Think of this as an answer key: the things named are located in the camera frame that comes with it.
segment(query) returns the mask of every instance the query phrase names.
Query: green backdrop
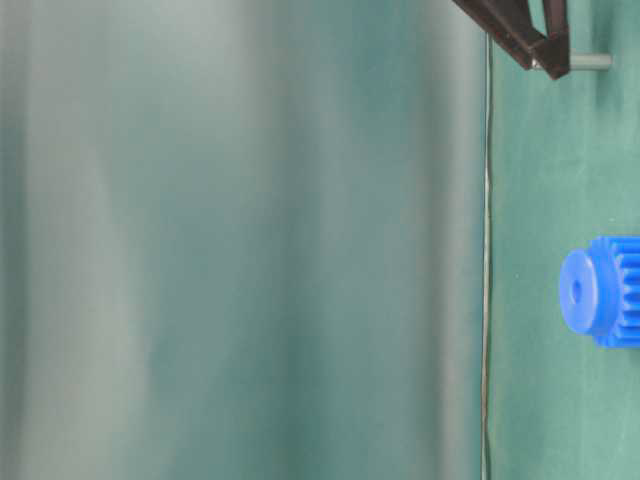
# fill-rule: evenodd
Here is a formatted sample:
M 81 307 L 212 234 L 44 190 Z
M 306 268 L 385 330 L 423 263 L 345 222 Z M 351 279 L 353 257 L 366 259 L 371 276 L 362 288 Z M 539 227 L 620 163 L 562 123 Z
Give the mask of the green backdrop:
M 479 476 L 452 2 L 0 8 L 3 480 Z
M 637 476 L 640 352 L 570 332 L 557 282 L 570 250 L 640 234 L 640 4 L 569 4 L 572 48 L 611 52 L 613 70 L 554 83 L 503 52 L 493 62 L 494 479 Z

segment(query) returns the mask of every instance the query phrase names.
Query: fabric surface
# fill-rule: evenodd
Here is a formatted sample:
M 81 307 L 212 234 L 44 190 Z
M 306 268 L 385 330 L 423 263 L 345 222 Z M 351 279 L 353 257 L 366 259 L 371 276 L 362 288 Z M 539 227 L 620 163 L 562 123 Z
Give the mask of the fabric surface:
M 554 83 L 498 49 L 494 55 L 489 434 L 496 480 L 637 476 L 640 351 L 603 350 L 569 331 L 557 284 L 572 249 L 597 235 L 640 234 L 640 4 L 569 5 L 573 50 L 611 52 L 610 72 Z
M 3 480 L 478 477 L 469 19 L 0 6 Z

